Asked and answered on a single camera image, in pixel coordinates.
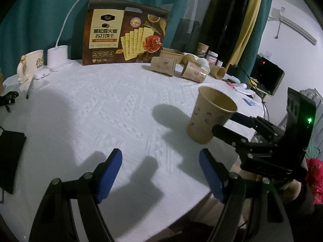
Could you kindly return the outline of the person's right hand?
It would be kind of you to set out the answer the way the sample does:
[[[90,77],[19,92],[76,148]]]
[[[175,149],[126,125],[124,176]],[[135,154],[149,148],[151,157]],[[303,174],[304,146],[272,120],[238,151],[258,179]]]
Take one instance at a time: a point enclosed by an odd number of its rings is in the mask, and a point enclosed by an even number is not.
[[[301,192],[301,187],[302,184],[299,181],[293,180],[284,185],[278,193],[284,199],[295,200]]]

